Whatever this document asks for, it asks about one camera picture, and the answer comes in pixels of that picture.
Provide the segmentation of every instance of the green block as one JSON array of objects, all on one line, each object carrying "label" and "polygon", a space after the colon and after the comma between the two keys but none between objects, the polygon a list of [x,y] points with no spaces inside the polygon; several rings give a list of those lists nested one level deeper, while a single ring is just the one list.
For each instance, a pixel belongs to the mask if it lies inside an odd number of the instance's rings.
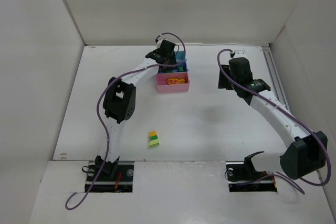
[{"label": "green block", "polygon": [[149,147],[155,147],[158,146],[159,144],[160,144],[159,139],[149,141]]},{"label": "green block", "polygon": [[151,140],[159,139],[158,136],[151,136]]}]

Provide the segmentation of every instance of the yellow block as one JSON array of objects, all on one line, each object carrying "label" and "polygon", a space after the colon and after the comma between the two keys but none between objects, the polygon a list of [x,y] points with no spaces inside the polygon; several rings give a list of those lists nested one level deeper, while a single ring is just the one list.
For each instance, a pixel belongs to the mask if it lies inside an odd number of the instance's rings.
[{"label": "yellow block", "polygon": [[152,132],[150,132],[150,133],[149,133],[149,136],[157,136],[156,131],[152,131]]}]

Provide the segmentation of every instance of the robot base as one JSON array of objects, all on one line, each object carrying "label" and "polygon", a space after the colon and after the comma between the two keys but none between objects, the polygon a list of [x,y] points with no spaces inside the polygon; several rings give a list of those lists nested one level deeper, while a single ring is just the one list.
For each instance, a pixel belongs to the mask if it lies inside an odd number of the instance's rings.
[{"label": "robot base", "polygon": [[[85,192],[91,185],[98,168],[96,168],[94,162],[89,163],[89,169],[87,172],[85,182]],[[119,162],[117,172],[114,176],[110,176],[104,172],[101,172],[97,181],[91,189],[92,193],[131,193],[133,191],[133,173],[134,162]],[[118,180],[118,174],[121,174],[117,190],[115,189],[116,182]]]}]

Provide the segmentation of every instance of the orange object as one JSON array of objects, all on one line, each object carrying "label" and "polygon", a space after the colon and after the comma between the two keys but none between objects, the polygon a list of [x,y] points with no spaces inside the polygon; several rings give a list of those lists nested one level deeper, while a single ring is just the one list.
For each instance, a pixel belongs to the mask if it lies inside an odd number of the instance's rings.
[{"label": "orange object", "polygon": [[167,84],[180,84],[180,82],[178,81],[178,79],[170,78],[167,80]]}]

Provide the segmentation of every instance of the red wire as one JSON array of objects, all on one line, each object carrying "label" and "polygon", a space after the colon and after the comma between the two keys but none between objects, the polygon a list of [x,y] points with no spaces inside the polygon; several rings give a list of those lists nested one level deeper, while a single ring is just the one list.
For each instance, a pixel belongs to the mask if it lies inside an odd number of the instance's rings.
[{"label": "red wire", "polygon": [[119,181],[121,179],[121,172],[118,172],[118,179],[114,184],[114,191],[117,192],[118,186],[119,186]]}]

